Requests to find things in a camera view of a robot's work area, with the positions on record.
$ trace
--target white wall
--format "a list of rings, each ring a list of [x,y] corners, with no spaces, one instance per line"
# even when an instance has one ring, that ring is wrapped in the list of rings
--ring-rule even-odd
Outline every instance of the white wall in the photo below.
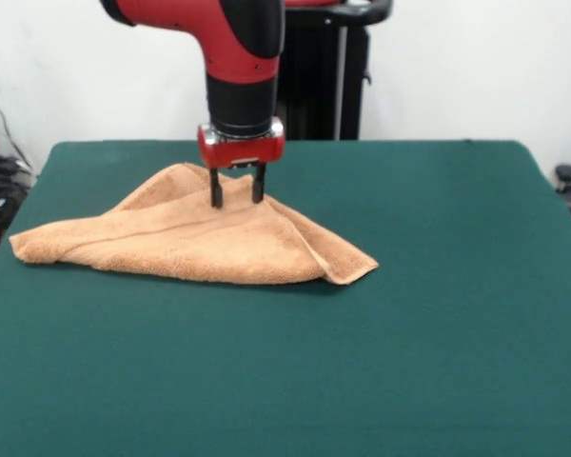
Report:
[[[396,0],[372,35],[364,138],[518,139],[546,173],[571,161],[571,0]],[[37,166],[59,141],[193,138],[201,52],[99,0],[0,1],[0,107]]]

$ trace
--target green table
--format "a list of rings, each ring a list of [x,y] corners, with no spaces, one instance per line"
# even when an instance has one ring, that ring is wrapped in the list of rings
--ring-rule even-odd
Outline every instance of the green table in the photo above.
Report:
[[[55,148],[11,233],[193,143]],[[508,142],[290,143],[267,190],[375,256],[349,288],[28,267],[0,249],[0,457],[571,456],[571,217]]]

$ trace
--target black stand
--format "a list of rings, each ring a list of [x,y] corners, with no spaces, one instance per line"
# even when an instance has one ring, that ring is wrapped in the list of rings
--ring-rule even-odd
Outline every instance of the black stand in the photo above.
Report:
[[[357,140],[369,36],[391,0],[286,10],[277,115],[286,140]]]

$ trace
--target towel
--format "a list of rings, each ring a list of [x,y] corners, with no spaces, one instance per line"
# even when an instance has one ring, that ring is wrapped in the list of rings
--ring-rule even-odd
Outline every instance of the towel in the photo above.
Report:
[[[378,263],[337,234],[266,195],[251,202],[252,178],[220,176],[225,205],[208,203],[207,170],[159,171],[96,217],[53,222],[10,237],[28,264],[72,263],[98,270],[249,285],[324,278],[349,285]]]

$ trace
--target black knob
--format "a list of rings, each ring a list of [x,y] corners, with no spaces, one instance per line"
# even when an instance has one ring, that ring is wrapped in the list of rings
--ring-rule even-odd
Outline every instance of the black knob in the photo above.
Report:
[[[565,184],[571,184],[571,165],[558,165],[556,175]]]

